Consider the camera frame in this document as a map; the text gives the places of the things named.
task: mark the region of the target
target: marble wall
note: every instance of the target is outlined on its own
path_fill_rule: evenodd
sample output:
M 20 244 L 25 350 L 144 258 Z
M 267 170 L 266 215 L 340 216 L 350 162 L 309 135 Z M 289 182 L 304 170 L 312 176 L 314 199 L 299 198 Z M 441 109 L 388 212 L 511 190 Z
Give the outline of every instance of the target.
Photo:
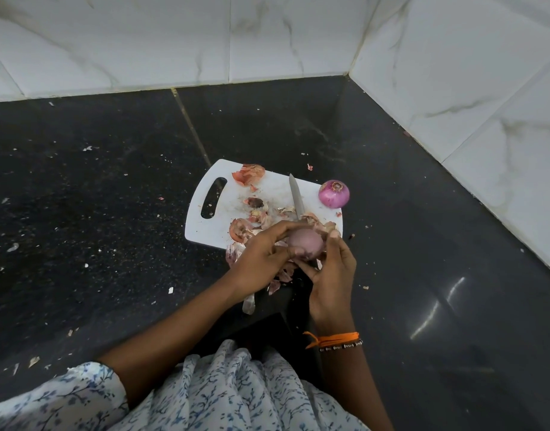
M 0 0 L 0 101 L 347 73 L 378 0 Z
M 351 77 L 550 266 L 550 0 L 400 1 Z

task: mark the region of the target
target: forearm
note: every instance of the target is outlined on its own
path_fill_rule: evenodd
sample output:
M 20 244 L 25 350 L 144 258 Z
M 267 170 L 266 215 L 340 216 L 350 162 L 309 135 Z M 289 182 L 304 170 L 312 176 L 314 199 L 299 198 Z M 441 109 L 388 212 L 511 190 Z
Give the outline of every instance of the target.
M 319 336 L 356 331 L 350 315 L 334 321 L 320 321 L 316 326 Z M 321 362 L 327 389 L 345 410 L 373 431 L 393 430 L 362 347 L 322 352 Z
M 237 300 L 233 288 L 221 279 L 169 317 L 100 357 L 120 378 L 130 408 L 170 373 Z

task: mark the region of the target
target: blue floral print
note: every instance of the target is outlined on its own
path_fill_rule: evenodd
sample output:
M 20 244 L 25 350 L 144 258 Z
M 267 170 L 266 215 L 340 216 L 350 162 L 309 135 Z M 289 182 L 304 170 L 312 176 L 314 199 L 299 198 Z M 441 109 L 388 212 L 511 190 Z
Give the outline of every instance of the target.
M 301 381 L 275 350 L 262 362 L 224 341 L 215 355 L 188 356 L 129 412 L 118 376 L 84 363 L 0 403 L 0 430 L 366 430 L 355 416 Z

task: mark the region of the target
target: knife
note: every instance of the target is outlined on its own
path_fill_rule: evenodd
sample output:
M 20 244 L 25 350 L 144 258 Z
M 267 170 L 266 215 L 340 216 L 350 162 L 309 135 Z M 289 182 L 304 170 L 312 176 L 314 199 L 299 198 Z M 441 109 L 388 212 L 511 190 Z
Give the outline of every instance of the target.
M 301 191 L 297 185 L 297 180 L 295 180 L 293 174 L 289 174 L 289 186 L 291 186 L 291 195 L 293 195 L 293 203 L 295 204 L 297 218 L 301 219 L 301 216 L 305 214 L 305 206 L 303 205 L 303 198 L 301 197 Z

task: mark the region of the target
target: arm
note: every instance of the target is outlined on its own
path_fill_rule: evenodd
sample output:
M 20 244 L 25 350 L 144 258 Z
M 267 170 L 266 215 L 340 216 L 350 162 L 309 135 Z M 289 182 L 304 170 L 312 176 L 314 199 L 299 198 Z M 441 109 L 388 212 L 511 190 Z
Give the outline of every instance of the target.
M 300 250 L 274 246 L 304 227 L 281 221 L 250 239 L 243 255 L 219 281 L 148 330 L 113 348 L 99 361 L 119 377 L 130 408 L 162 381 L 229 307 L 265 287 Z
M 351 288 L 357 262 L 336 231 L 327 239 L 327 259 L 319 272 L 296 263 L 313 281 L 309 311 L 319 336 L 357 331 L 351 315 Z M 331 395 L 373 431 L 393 431 L 362 347 L 321 353 L 323 379 Z

